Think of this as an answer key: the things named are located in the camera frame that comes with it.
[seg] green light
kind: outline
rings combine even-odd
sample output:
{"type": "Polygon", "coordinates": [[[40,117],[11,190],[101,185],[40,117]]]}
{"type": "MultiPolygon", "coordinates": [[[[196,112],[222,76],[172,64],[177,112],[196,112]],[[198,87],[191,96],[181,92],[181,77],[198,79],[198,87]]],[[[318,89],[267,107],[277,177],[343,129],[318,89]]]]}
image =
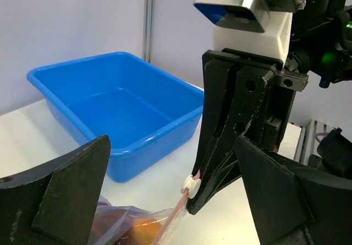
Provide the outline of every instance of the green light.
{"type": "Polygon", "coordinates": [[[335,57],[334,54],[332,54],[331,52],[327,52],[324,54],[323,58],[321,59],[322,63],[332,63],[334,62],[335,57]]]}

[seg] blue bin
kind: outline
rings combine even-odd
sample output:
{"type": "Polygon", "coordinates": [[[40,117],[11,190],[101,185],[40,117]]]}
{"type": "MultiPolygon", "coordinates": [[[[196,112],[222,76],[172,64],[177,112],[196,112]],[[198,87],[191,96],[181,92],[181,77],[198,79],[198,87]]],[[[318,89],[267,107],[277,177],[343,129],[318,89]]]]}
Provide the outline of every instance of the blue bin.
{"type": "Polygon", "coordinates": [[[189,140],[203,109],[203,91],[125,52],[37,68],[27,79],[79,144],[109,136],[116,182],[189,140]]]}

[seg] tabletop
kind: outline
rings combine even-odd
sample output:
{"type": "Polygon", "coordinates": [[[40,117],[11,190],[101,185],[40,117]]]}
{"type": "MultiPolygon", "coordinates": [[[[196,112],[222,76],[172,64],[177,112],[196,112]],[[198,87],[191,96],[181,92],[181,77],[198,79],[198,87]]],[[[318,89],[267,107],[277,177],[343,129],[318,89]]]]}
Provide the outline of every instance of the tabletop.
{"type": "MultiPolygon", "coordinates": [[[[279,153],[293,159],[301,129],[288,125],[279,153]]],[[[101,194],[115,206],[133,205],[148,211],[172,208],[192,171],[200,124],[179,149],[127,183],[107,176],[101,194]]],[[[78,143],[53,118],[44,100],[0,116],[0,178],[9,176],[76,149],[78,143]]],[[[195,215],[188,215],[170,245],[259,244],[241,179],[217,193],[195,215]]]]}

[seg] bolt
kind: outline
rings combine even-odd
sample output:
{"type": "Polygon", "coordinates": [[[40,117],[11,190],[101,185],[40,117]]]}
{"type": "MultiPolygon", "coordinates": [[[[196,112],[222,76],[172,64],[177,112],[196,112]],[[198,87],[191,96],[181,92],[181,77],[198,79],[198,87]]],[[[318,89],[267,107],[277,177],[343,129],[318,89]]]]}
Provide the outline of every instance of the bolt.
{"type": "Polygon", "coordinates": [[[298,0],[297,1],[297,9],[303,10],[306,7],[307,1],[306,0],[298,0]]]}

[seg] vertical metal strip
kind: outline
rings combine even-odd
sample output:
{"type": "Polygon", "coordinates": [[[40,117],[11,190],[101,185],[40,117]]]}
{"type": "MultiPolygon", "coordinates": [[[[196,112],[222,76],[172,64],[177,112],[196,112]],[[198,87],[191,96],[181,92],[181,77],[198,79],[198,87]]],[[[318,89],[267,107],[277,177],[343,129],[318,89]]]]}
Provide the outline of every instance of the vertical metal strip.
{"type": "Polygon", "coordinates": [[[147,62],[150,62],[151,55],[153,2],[154,0],[144,0],[144,31],[142,57],[147,62]]]}

